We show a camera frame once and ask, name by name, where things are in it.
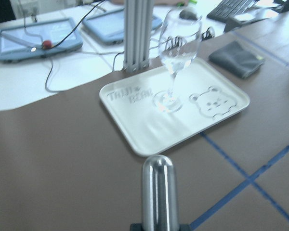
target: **keyboard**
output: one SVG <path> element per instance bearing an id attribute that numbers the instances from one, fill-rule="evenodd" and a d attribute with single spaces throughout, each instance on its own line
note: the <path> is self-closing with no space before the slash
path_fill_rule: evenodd
<path id="1" fill-rule="evenodd" d="M 222 23 L 226 23 L 230 16 L 243 13 L 254 0 L 222 0 L 207 17 Z"/>

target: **computer mouse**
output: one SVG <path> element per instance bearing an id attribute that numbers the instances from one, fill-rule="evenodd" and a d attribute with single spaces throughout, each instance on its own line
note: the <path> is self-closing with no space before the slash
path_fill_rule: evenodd
<path id="1" fill-rule="evenodd" d="M 179 14 L 179 17 L 186 20 L 193 20 L 193 21 L 198 20 L 197 14 L 188 10 L 182 10 Z"/>

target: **cable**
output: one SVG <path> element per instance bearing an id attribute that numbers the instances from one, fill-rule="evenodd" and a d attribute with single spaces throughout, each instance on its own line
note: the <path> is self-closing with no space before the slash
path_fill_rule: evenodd
<path id="1" fill-rule="evenodd" d="M 118 54 L 121 53 L 121 51 L 110 51 L 110 52 L 93 52 L 93 51 L 72 51 L 74 53 L 80 53 L 80 54 L 92 54 L 92 55 L 109 55 L 109 54 Z"/>
<path id="2" fill-rule="evenodd" d="M 29 35 L 29 36 L 32 36 L 32 37 L 38 37 L 38 38 L 41 40 L 41 43 L 43 43 L 44 39 L 43 39 L 42 35 L 32 34 L 32 33 L 30 33 L 30 32 L 27 31 L 25 10 L 24 10 L 24 8 L 23 8 L 23 5 L 22 5 L 22 3 L 21 3 L 21 0 L 18 0 L 18 3 L 19 3 L 20 10 L 21 10 L 21 12 L 23 13 L 23 17 L 24 17 L 24 31 L 25 31 L 25 34 L 27 34 L 27 35 Z"/>
<path id="3" fill-rule="evenodd" d="M 92 3 L 87 3 L 87 4 L 83 4 L 82 6 L 93 6 L 93 2 Z M 101 10 L 102 12 L 106 13 L 107 10 L 101 6 L 96 7 L 98 10 Z"/>
<path id="4" fill-rule="evenodd" d="M 37 48 L 41 49 L 41 45 L 30 43 L 30 42 L 28 42 L 26 40 L 17 38 L 17 37 L 15 37 L 13 35 L 3 34 L 1 32 L 0 36 L 5 38 L 5 39 L 7 39 L 7 40 L 9 40 L 9 41 L 15 42 L 15 43 L 17 43 L 19 45 L 22 45 L 22 46 L 25 46 L 25 47 L 28 47 L 28 48 L 37 47 Z"/>
<path id="5" fill-rule="evenodd" d="M 50 68 L 50 71 L 49 71 L 49 73 L 48 73 L 48 75 L 47 75 L 47 78 L 46 78 L 46 81 L 45 81 L 45 89 L 46 89 L 48 92 L 50 92 L 50 93 L 63 92 L 63 90 L 51 90 L 51 89 L 49 89 L 48 86 L 47 86 L 49 77 L 50 77 L 50 75 L 51 75 L 51 73 L 52 73 L 52 71 L 53 71 L 53 59 L 52 59 L 51 57 L 49 57 L 49 60 L 50 60 L 50 63 L 51 63 L 52 66 L 51 66 L 51 68 Z"/>
<path id="6" fill-rule="evenodd" d="M 117 58 L 120 54 L 124 54 L 124 51 L 119 52 L 118 54 L 115 55 L 114 60 L 113 60 L 113 63 L 112 63 L 112 71 L 115 71 L 116 58 Z"/>
<path id="7" fill-rule="evenodd" d="M 58 42 L 56 45 L 52 46 L 50 49 L 53 49 L 55 47 L 58 47 L 59 45 L 61 45 L 71 34 L 73 34 L 73 32 L 77 29 L 77 27 L 81 24 L 81 22 L 96 8 L 98 7 L 100 4 L 102 4 L 105 0 L 102 0 L 100 3 L 96 4 L 88 13 L 85 14 L 85 16 L 83 16 L 83 18 L 77 23 L 77 25 L 74 27 L 74 29 L 67 35 L 65 36 L 65 38 L 63 38 L 60 42 Z"/>
<path id="8" fill-rule="evenodd" d="M 154 41 L 154 42 L 159 42 L 159 40 L 156 39 L 156 38 L 150 38 L 150 40 L 151 40 L 151 41 Z"/>

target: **bear face illustration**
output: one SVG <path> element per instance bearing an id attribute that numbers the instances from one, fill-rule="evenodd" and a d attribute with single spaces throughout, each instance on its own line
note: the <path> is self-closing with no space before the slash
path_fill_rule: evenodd
<path id="1" fill-rule="evenodd" d="M 225 94 L 218 87 L 211 86 L 202 94 L 192 94 L 189 97 L 191 103 L 196 104 L 199 112 L 204 117 L 214 118 L 230 112 L 237 105 L 235 98 Z"/>

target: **white tray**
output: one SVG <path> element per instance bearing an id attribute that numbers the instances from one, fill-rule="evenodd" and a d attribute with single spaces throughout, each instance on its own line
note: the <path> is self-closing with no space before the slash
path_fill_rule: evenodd
<path id="1" fill-rule="evenodd" d="M 107 84 L 100 91 L 103 104 L 140 156 L 165 151 L 250 103 L 246 93 L 196 58 L 175 80 L 174 90 L 180 95 L 182 108 L 174 113 L 160 112 L 152 98 L 167 89 L 170 80 L 166 68 L 158 67 Z"/>

